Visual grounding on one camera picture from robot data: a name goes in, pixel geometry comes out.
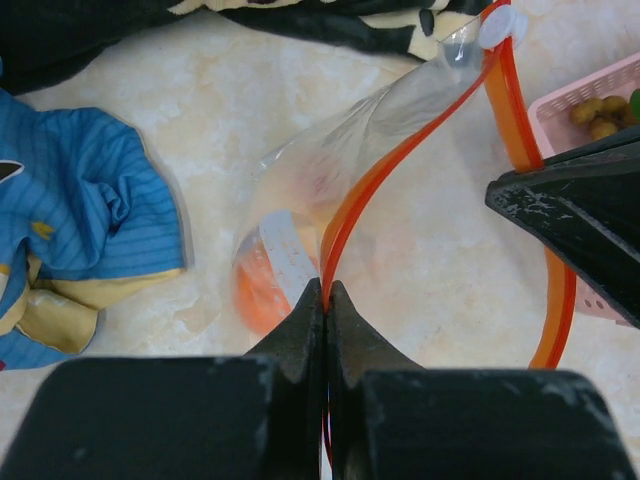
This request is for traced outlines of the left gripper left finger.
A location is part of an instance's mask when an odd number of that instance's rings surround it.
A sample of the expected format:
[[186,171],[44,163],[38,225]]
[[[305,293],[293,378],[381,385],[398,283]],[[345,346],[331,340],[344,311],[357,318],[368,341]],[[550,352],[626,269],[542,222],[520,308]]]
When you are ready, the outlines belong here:
[[38,389],[5,479],[317,479],[321,287],[241,356],[85,358]]

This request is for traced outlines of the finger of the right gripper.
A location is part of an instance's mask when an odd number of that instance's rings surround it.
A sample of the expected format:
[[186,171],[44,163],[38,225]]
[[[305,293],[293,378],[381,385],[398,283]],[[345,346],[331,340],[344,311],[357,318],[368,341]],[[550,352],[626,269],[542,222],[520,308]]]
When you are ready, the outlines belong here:
[[486,205],[540,240],[632,326],[639,324],[639,129],[489,183]]

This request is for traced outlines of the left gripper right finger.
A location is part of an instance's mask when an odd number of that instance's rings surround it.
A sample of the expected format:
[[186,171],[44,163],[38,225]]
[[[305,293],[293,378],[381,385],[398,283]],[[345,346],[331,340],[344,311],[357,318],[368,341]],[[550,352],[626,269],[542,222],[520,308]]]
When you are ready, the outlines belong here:
[[332,286],[326,314],[336,479],[631,479],[605,400],[548,369],[427,369]]

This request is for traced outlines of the brown longan bunch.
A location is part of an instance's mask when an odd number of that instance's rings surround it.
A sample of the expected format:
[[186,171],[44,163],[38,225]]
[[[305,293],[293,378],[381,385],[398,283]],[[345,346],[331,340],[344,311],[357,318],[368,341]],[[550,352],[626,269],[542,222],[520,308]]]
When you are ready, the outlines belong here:
[[601,140],[639,124],[639,114],[631,100],[611,95],[592,97],[576,106],[569,113],[570,122],[582,128],[592,141]]

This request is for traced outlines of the pink plastic basket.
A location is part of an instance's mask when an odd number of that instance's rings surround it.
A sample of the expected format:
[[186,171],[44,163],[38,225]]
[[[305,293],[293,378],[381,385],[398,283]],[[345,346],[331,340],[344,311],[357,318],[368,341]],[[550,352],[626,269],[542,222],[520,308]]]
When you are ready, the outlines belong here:
[[570,111],[592,98],[629,98],[639,88],[637,53],[535,100],[528,109],[529,121],[543,157],[581,147],[590,142],[588,131],[574,125]]

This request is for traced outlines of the clear orange zip top bag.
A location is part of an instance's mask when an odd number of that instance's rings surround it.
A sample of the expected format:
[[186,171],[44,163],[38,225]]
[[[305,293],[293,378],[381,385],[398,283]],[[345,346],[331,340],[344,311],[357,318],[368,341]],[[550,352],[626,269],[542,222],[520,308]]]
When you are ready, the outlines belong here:
[[556,367],[576,278],[484,206],[493,167],[542,166],[514,59],[527,23],[510,1],[449,13],[430,61],[265,157],[236,238],[232,305],[247,237],[261,238],[273,270],[301,278],[293,255],[311,272],[303,242],[317,240],[315,229],[269,209],[268,171],[335,165],[349,189],[317,245],[310,281],[322,286],[322,308],[341,282],[359,314],[420,366]]

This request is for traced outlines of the yellow orange peach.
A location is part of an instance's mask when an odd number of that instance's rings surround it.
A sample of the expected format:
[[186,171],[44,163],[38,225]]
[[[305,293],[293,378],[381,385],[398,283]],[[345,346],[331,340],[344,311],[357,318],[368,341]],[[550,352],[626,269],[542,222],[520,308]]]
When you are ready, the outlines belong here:
[[276,165],[268,174],[269,209],[289,210],[312,225],[319,245],[349,189],[348,171],[335,165],[296,164]]

